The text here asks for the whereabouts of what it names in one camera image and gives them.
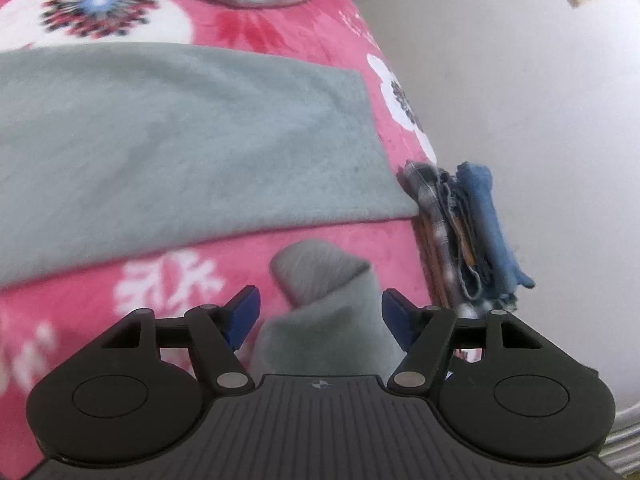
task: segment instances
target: stack of folded clothes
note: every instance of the stack of folded clothes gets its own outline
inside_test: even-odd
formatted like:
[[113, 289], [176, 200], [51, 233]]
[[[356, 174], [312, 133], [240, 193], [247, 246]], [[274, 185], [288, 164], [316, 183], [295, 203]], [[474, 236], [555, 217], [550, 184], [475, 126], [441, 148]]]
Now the stack of folded clothes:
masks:
[[431, 164], [408, 162], [408, 187], [420, 205], [440, 301], [462, 317], [516, 309], [518, 285], [535, 282], [520, 270], [504, 240], [491, 196], [489, 168], [465, 162], [455, 176]]

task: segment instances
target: metal screw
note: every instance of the metal screw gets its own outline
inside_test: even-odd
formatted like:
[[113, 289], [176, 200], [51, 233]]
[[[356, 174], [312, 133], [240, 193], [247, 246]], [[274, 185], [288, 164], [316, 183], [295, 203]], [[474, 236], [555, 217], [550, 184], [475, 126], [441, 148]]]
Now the metal screw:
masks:
[[216, 381], [223, 388], [242, 388], [249, 382], [249, 378], [238, 372], [227, 372], [218, 376]]
[[405, 388], [417, 388], [418, 386], [422, 386], [426, 379], [424, 375], [418, 372], [400, 372], [394, 377], [394, 381], [396, 384], [404, 386]]

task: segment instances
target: floral blanket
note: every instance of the floral blanket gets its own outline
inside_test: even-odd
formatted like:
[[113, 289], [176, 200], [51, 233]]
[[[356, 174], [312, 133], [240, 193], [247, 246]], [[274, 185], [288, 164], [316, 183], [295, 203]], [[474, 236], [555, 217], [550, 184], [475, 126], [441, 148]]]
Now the floral blanket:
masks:
[[[391, 167], [397, 170], [409, 158], [424, 160], [425, 154], [435, 162], [404, 92], [351, 0], [262, 10], [205, 0], [0, 0], [0, 52], [105, 41], [193, 43], [359, 70]], [[309, 237], [372, 261], [383, 287], [398, 288], [414, 303], [428, 303], [409, 221], [219, 240], [0, 291], [0, 472], [20, 478], [40, 459], [24, 407], [30, 389], [53, 367], [142, 306], [159, 317], [180, 316], [198, 304], [223, 304], [252, 284], [262, 293], [263, 317], [286, 311], [269, 261], [279, 249]], [[241, 349], [245, 359], [251, 347], [250, 337]], [[163, 351], [162, 357], [188, 367], [184, 352]]]

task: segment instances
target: pink fabric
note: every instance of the pink fabric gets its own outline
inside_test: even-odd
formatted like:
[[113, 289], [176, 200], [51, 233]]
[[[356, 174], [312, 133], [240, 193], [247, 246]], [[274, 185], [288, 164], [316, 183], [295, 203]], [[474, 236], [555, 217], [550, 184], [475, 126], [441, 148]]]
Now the pink fabric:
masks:
[[[408, 104], [401, 91], [391, 87], [395, 78], [351, 0], [311, 0], [266, 10], [229, 9], [203, 0], [155, 1], [155, 10], [133, 14], [148, 20], [127, 23], [124, 40], [220, 46], [359, 70], [391, 167], [398, 169], [408, 158], [424, 160], [418, 126], [403, 115]], [[79, 29], [65, 25], [68, 17], [59, 14], [55, 19], [62, 28], [46, 32], [39, 14], [51, 6], [50, 0], [0, 0], [0, 50], [122, 40], [113, 34], [100, 38], [99, 30], [81, 37], [76, 34]], [[219, 240], [0, 291], [0, 471], [21, 478], [41, 458], [26, 423], [25, 400], [53, 367], [142, 306], [154, 309], [158, 317], [181, 316], [198, 304], [223, 304], [244, 285], [253, 284], [262, 294], [263, 317], [286, 311], [289, 307], [270, 276], [269, 261], [279, 249], [309, 237], [324, 238], [372, 261], [383, 287], [398, 288], [417, 304], [429, 302], [409, 221]], [[242, 349], [245, 359], [254, 336], [255, 331]], [[163, 355], [188, 366], [180, 352]]]

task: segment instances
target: blue flower center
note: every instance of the blue flower center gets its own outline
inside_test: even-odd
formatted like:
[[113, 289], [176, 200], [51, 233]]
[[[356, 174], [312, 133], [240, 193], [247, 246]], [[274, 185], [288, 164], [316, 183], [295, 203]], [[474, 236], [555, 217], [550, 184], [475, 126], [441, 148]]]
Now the blue flower center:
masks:
[[109, 12], [116, 0], [82, 0], [78, 5], [86, 14]]

